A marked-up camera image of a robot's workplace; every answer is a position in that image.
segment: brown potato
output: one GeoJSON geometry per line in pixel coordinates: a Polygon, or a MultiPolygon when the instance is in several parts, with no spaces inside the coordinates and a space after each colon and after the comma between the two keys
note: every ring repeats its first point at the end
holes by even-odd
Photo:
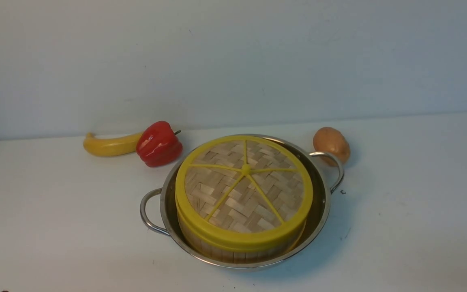
{"type": "MultiPolygon", "coordinates": [[[[313,137],[313,147],[319,152],[329,152],[335,155],[343,164],[351,156],[351,148],[345,137],[335,128],[323,127],[315,133],[313,137]]],[[[336,163],[327,157],[322,157],[330,166],[336,166],[336,163]]]]}

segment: yellow plastic rim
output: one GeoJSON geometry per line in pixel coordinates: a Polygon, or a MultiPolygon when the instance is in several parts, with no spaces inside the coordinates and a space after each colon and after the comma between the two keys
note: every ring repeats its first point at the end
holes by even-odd
{"type": "MultiPolygon", "coordinates": [[[[245,161],[247,161],[247,153],[245,150],[245,161]]],[[[238,170],[242,173],[241,177],[249,177],[250,174],[246,173],[243,170],[238,170]]],[[[259,194],[263,196],[266,200],[266,195],[259,191],[259,194]]],[[[191,152],[187,158],[183,161],[178,170],[176,176],[176,207],[178,209],[178,214],[180,215],[181,220],[184,224],[187,225],[189,230],[199,237],[204,242],[223,249],[225,251],[233,251],[238,253],[252,253],[258,251],[265,251],[267,249],[276,247],[289,239],[289,236],[295,232],[300,231],[303,228],[304,222],[306,220],[311,204],[313,203],[313,183],[311,178],[300,160],[295,157],[290,151],[286,148],[263,138],[253,137],[250,135],[233,135],[223,138],[218,138],[202,144],[191,152]],[[302,199],[302,205],[299,207],[296,214],[288,221],[281,221],[281,225],[272,229],[258,233],[239,233],[235,231],[229,231],[217,227],[208,222],[207,219],[202,218],[192,207],[187,198],[185,192],[185,177],[187,175],[187,170],[190,167],[206,165],[193,165],[192,162],[195,161],[196,157],[200,155],[205,150],[225,142],[230,141],[254,141],[261,144],[267,144],[281,153],[286,155],[286,157],[293,162],[296,167],[296,172],[300,173],[302,177],[302,183],[304,185],[304,197],[302,199]]],[[[272,210],[275,212],[273,205],[269,204],[272,210]]]]}

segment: metal pot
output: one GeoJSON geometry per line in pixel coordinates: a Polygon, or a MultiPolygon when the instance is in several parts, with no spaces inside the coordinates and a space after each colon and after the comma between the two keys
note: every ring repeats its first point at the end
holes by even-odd
{"type": "Polygon", "coordinates": [[[293,155],[295,155],[302,162],[302,164],[304,164],[305,168],[309,172],[309,175],[311,176],[311,180],[313,181],[313,204],[306,219],[306,226],[304,227],[302,236],[299,238],[297,244],[293,249],[278,257],[274,257],[272,259],[268,259],[261,262],[252,262],[249,264],[234,264],[233,262],[217,261],[208,258],[205,255],[200,254],[198,251],[192,249],[185,242],[185,237],[183,236],[183,233],[180,229],[180,225],[178,223],[178,213],[176,211],[176,198],[174,195],[176,174],[178,173],[180,165],[184,159],[181,159],[180,162],[178,162],[172,168],[161,189],[150,191],[141,200],[140,215],[145,225],[154,232],[170,236],[176,242],[176,244],[178,244],[184,251],[186,251],[193,257],[199,259],[200,261],[222,268],[233,268],[237,270],[255,268],[260,269],[274,266],[286,259],[289,259],[293,255],[296,255],[298,252],[302,251],[306,246],[308,246],[315,239],[315,237],[317,237],[318,233],[322,230],[324,224],[326,223],[330,209],[330,195],[336,190],[336,188],[340,185],[340,183],[343,180],[343,165],[336,157],[334,157],[334,155],[330,153],[307,153],[298,146],[295,146],[294,144],[291,144],[279,138],[270,137],[267,135],[249,135],[270,140],[291,151],[291,153],[293,153],[293,155]],[[332,187],[326,186],[324,175],[322,174],[322,171],[320,170],[319,166],[317,166],[317,162],[313,160],[313,157],[329,157],[330,159],[336,162],[338,166],[339,176],[332,187]],[[153,224],[149,220],[145,212],[145,205],[147,204],[147,201],[158,194],[161,194],[160,212],[161,219],[163,220],[165,228],[153,224]]]}

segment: bamboo steamer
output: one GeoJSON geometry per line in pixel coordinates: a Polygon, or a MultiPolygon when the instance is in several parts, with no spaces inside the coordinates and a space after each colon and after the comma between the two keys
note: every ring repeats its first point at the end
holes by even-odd
{"type": "Polygon", "coordinates": [[[211,259],[247,264],[284,254],[299,239],[313,184],[286,148],[252,135],[212,140],[176,175],[176,209],[188,244],[211,259]]]}

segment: pan handle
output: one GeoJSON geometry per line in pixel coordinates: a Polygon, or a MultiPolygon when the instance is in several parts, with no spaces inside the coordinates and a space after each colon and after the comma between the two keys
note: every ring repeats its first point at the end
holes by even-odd
{"type": "Polygon", "coordinates": [[[341,184],[341,181],[343,181],[343,176],[345,175],[345,171],[343,170],[343,164],[341,163],[341,161],[339,159],[336,158],[336,156],[328,153],[328,152],[313,152],[313,153],[310,153],[309,156],[311,157],[328,157],[330,159],[332,159],[333,161],[335,161],[336,163],[336,166],[338,167],[338,179],[336,180],[336,182],[334,183],[334,185],[332,185],[332,187],[330,187],[330,192],[331,194],[337,189],[337,187],[341,184]]]}
{"type": "Polygon", "coordinates": [[[141,216],[141,220],[143,221],[145,226],[147,226],[148,229],[151,229],[152,231],[154,231],[156,233],[159,233],[159,234],[170,236],[167,229],[165,229],[163,227],[159,227],[158,225],[150,222],[150,220],[149,220],[149,218],[147,218],[147,214],[145,212],[145,205],[147,205],[147,201],[149,201],[150,198],[152,198],[152,197],[154,197],[156,195],[159,195],[159,194],[161,194],[161,189],[156,189],[156,190],[150,191],[147,194],[145,194],[145,196],[141,200],[141,203],[139,204],[139,214],[141,216]]]}

